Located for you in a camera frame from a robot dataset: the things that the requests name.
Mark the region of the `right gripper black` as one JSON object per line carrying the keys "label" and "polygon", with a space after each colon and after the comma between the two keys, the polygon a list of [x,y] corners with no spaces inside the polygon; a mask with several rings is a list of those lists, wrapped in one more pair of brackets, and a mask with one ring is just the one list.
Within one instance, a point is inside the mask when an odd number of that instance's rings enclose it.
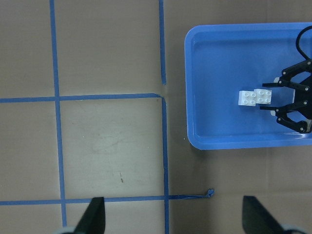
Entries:
{"label": "right gripper black", "polygon": [[[308,76],[300,83],[292,82],[292,78],[303,72],[312,72],[312,60],[304,60],[282,70],[278,82],[263,83],[262,87],[287,87],[294,90],[293,102],[280,107],[260,106],[260,110],[275,111],[276,122],[298,133],[312,132],[312,77]],[[288,117],[290,112],[299,112],[306,120],[294,121]]]}

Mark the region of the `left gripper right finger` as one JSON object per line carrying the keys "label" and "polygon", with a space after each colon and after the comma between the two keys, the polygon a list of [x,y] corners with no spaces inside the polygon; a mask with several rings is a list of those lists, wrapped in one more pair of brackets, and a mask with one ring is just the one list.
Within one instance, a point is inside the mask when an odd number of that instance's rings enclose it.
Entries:
{"label": "left gripper right finger", "polygon": [[246,234],[283,234],[285,230],[255,196],[245,195],[242,227]]}

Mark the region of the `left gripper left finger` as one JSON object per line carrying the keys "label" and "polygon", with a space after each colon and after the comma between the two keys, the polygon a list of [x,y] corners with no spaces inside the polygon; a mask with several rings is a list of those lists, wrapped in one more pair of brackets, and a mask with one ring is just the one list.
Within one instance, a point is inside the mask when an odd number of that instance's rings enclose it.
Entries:
{"label": "left gripper left finger", "polygon": [[74,234],[103,234],[106,218],[104,197],[94,197],[74,229]]}

